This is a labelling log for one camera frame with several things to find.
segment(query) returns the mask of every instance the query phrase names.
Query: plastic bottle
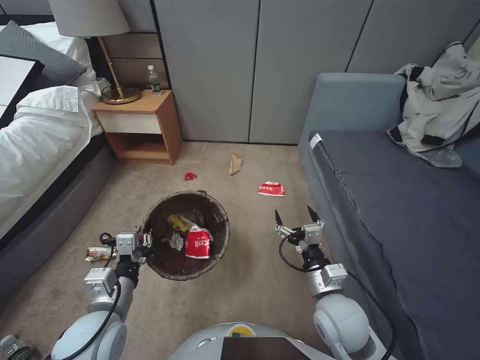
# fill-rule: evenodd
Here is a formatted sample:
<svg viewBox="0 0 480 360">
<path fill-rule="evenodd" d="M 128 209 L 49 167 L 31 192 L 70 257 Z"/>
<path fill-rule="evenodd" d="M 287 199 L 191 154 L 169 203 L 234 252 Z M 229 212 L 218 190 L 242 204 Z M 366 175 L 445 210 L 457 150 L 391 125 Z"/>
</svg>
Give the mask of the plastic bottle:
<svg viewBox="0 0 480 360">
<path fill-rule="evenodd" d="M 160 79 L 154 70 L 153 65 L 148 65 L 148 82 L 150 83 L 151 91 L 153 95 L 162 95 L 162 88 L 160 87 Z"/>
<path fill-rule="evenodd" d="M 7 335 L 0 341 L 2 360 L 36 360 L 32 349 L 15 335 Z"/>
</svg>

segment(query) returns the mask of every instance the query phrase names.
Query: lamp shade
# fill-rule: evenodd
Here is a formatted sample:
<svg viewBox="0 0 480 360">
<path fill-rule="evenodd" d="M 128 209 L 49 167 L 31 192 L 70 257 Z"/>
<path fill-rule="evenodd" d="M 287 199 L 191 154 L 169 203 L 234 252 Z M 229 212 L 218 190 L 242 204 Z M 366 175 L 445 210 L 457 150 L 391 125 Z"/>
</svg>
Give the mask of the lamp shade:
<svg viewBox="0 0 480 360">
<path fill-rule="evenodd" d="M 130 31 L 117 0 L 49 0 L 61 35 L 99 37 Z"/>
</svg>

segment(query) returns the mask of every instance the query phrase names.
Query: wooden headboard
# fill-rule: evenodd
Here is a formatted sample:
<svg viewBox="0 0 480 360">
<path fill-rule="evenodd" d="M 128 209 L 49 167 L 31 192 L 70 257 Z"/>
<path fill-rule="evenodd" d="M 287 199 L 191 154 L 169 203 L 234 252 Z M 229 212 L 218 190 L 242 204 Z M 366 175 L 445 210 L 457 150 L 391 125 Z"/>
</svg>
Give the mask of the wooden headboard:
<svg viewBox="0 0 480 360">
<path fill-rule="evenodd" d="M 53 15 L 0 15 L 0 25 L 6 25 L 10 20 L 13 20 L 20 26 L 55 21 Z M 96 76 L 106 78 L 110 83 L 113 83 L 112 74 L 110 73 L 107 60 L 100 48 L 98 39 L 96 37 L 91 37 L 86 39 L 86 43 L 88 45 L 91 64 L 96 72 Z"/>
</svg>

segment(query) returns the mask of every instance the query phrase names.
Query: wooden nightstand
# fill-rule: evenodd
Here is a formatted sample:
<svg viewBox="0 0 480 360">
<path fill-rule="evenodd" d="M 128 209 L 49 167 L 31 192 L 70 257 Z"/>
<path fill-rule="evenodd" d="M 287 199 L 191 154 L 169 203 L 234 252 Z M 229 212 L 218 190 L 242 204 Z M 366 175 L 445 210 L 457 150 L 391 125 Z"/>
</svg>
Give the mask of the wooden nightstand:
<svg viewBox="0 0 480 360">
<path fill-rule="evenodd" d="M 145 90 L 126 104 L 99 102 L 93 111 L 119 161 L 175 163 L 182 135 L 171 90 Z"/>
</svg>

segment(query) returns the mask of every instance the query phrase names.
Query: sofa armrest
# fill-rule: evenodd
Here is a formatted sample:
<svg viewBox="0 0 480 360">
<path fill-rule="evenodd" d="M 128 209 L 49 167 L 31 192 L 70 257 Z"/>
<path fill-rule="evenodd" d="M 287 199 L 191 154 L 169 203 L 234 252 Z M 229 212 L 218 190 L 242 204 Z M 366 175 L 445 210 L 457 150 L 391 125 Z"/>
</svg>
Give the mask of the sofa armrest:
<svg viewBox="0 0 480 360">
<path fill-rule="evenodd" d="M 400 119 L 400 75 L 321 73 L 300 141 L 316 130 L 386 130 Z"/>
</svg>

